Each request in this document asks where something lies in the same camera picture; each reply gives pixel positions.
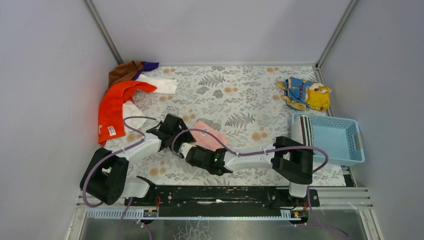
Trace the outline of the pink towel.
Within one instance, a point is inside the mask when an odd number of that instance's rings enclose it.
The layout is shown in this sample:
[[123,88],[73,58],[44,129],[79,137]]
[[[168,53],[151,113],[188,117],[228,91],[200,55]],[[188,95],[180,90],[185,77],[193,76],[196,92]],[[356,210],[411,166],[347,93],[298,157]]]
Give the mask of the pink towel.
[[[222,142],[224,145],[227,145],[228,141],[226,137],[218,132],[217,130],[213,129],[209,125],[207,125],[205,122],[199,120],[194,126],[193,129],[199,129],[204,130],[208,133],[211,133],[213,136],[215,136],[217,139],[219,139],[220,142]],[[216,151],[217,149],[223,148],[223,146],[214,139],[211,135],[202,132],[202,131],[191,131],[190,132],[192,136],[194,137],[195,141],[194,144],[203,148],[206,148],[211,151]]]

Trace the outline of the green white striped towel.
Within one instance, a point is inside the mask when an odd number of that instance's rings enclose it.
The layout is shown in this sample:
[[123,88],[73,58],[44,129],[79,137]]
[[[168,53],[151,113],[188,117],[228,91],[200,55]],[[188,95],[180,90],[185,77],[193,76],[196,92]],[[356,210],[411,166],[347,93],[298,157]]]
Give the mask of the green white striped towel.
[[292,120],[291,139],[308,147],[314,146],[312,120],[307,115],[295,116]]

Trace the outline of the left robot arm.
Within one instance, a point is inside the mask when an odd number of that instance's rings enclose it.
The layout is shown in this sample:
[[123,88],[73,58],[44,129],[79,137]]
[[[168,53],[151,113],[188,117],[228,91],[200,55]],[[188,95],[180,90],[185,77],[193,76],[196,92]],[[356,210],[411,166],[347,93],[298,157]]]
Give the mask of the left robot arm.
[[178,157],[182,144],[196,140],[188,131],[183,119],[168,114],[163,121],[141,138],[116,150],[97,149],[80,181],[82,200],[90,208],[102,204],[113,205],[121,198],[144,198],[152,183],[142,177],[127,176],[129,168],[164,149],[170,149]]

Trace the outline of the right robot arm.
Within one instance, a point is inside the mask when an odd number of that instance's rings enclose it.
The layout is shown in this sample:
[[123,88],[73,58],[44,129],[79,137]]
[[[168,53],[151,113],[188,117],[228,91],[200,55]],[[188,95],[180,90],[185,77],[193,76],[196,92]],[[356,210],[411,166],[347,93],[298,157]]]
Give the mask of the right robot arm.
[[190,143],[183,143],[179,153],[193,167],[222,176],[244,169],[272,169],[289,181],[289,195],[295,198],[307,196],[307,188],[313,181],[314,151],[285,136],[263,148],[240,149],[235,153],[225,148],[215,151]]

